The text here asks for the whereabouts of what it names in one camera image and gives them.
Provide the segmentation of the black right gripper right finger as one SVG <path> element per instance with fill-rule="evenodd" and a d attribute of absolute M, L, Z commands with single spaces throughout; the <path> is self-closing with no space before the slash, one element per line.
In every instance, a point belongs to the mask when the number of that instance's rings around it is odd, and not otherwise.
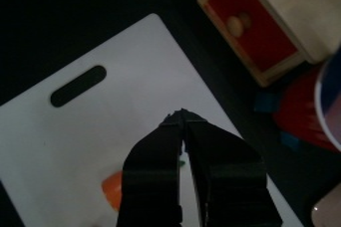
<path fill-rule="evenodd" d="M 180 116 L 200 227 L 280 227 L 255 149 L 196 113 Z"/>

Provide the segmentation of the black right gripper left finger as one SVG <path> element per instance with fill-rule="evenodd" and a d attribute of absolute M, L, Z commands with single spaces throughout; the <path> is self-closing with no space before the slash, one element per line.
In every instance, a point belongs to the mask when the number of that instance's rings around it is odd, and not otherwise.
<path fill-rule="evenodd" d="M 116 227 L 180 227 L 181 120 L 168 115 L 134 144 L 124 161 Z"/>

